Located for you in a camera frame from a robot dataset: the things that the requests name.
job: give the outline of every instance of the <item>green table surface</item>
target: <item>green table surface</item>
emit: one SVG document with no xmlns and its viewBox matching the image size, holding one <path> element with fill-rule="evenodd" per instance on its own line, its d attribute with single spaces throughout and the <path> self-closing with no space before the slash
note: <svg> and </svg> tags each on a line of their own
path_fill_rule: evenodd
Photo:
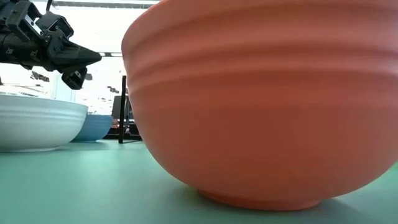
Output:
<svg viewBox="0 0 398 224">
<path fill-rule="evenodd" d="M 0 224 L 36 223 L 397 224 L 398 166 L 351 194 L 285 213 L 207 200 L 166 173 L 141 142 L 0 154 Z"/>
</svg>

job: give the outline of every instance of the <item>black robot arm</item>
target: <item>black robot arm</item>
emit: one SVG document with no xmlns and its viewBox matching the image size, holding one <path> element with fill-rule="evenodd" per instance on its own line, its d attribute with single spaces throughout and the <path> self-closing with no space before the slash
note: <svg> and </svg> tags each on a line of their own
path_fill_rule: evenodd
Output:
<svg viewBox="0 0 398 224">
<path fill-rule="evenodd" d="M 0 0 L 0 63 L 57 70 L 73 90 L 81 89 L 87 65 L 101 55 L 69 38 L 73 29 L 67 20 L 47 11 L 41 15 L 28 0 Z"/>
</svg>

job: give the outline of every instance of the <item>orange bowl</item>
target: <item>orange bowl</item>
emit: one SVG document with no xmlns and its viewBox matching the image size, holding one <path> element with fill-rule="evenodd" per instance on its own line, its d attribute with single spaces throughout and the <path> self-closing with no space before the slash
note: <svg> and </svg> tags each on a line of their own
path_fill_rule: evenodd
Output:
<svg viewBox="0 0 398 224">
<path fill-rule="evenodd" d="M 300 210 L 398 158 L 398 1 L 163 0 L 123 40 L 138 128 L 203 195 Z"/>
</svg>

